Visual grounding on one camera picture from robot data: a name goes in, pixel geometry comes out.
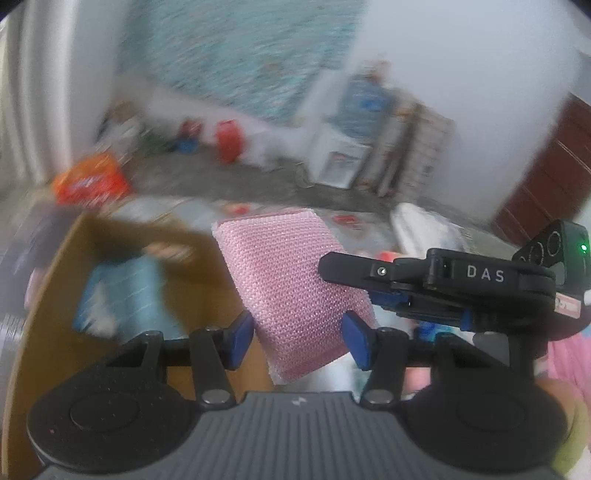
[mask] metal screw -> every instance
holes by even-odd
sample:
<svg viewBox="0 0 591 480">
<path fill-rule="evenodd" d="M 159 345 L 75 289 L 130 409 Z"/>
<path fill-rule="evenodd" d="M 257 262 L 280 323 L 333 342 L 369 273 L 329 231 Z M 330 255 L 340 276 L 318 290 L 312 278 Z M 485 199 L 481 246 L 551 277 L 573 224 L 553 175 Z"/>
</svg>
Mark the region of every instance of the metal screw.
<svg viewBox="0 0 591 480">
<path fill-rule="evenodd" d="M 230 400 L 231 395 L 226 390 L 215 388 L 214 390 L 204 392 L 201 398 L 207 405 L 223 405 Z"/>
<path fill-rule="evenodd" d="M 388 390 L 370 390 L 363 398 L 372 405 L 388 405 L 394 400 L 394 395 Z"/>
</svg>

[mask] pink sponge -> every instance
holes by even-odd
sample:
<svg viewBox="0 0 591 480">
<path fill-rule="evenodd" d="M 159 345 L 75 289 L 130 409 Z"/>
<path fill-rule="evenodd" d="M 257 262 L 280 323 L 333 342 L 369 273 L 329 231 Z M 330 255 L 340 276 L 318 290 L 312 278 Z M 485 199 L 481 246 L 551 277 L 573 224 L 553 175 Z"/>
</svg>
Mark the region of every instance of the pink sponge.
<svg viewBox="0 0 591 480">
<path fill-rule="evenodd" d="M 347 353 L 340 331 L 347 310 L 375 324 L 366 292 L 318 275 L 324 254 L 345 250 L 312 210 L 227 220 L 213 234 L 253 314 L 276 383 L 297 380 Z"/>
</svg>

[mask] teal patterned wall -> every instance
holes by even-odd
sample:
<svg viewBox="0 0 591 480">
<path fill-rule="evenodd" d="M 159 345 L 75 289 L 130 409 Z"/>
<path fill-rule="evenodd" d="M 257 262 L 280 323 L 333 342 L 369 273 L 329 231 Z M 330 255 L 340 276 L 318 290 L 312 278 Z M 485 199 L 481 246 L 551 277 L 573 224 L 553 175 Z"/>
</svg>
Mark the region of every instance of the teal patterned wall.
<svg viewBox="0 0 591 480">
<path fill-rule="evenodd" d="M 321 68 L 340 68 L 363 0 L 134 0 L 121 71 L 288 124 Z"/>
</svg>

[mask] red plastic bag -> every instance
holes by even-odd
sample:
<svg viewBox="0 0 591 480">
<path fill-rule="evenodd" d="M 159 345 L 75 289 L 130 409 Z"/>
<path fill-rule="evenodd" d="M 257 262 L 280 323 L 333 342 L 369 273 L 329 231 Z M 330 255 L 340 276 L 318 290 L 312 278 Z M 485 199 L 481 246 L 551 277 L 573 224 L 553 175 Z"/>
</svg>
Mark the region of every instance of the red plastic bag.
<svg viewBox="0 0 591 480">
<path fill-rule="evenodd" d="M 85 158 L 59 175 L 51 185 L 57 203 L 101 207 L 131 193 L 131 187 L 110 152 Z"/>
<path fill-rule="evenodd" d="M 244 150 L 244 134 L 235 120 L 219 122 L 216 126 L 217 148 L 223 163 L 234 163 Z"/>
</svg>

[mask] gray ribbed panel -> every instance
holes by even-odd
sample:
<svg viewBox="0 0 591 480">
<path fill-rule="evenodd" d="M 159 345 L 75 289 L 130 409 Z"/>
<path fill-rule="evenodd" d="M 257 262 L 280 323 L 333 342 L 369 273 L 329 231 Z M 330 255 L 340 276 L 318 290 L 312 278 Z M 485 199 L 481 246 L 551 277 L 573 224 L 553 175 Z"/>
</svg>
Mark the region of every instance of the gray ribbed panel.
<svg viewBox="0 0 591 480">
<path fill-rule="evenodd" d="M 358 407 L 348 393 L 250 393 L 206 413 L 176 452 L 109 480 L 558 480 L 550 469 L 479 475 L 444 465 L 396 418 Z M 96 479 L 50 467 L 40 480 Z"/>
</svg>

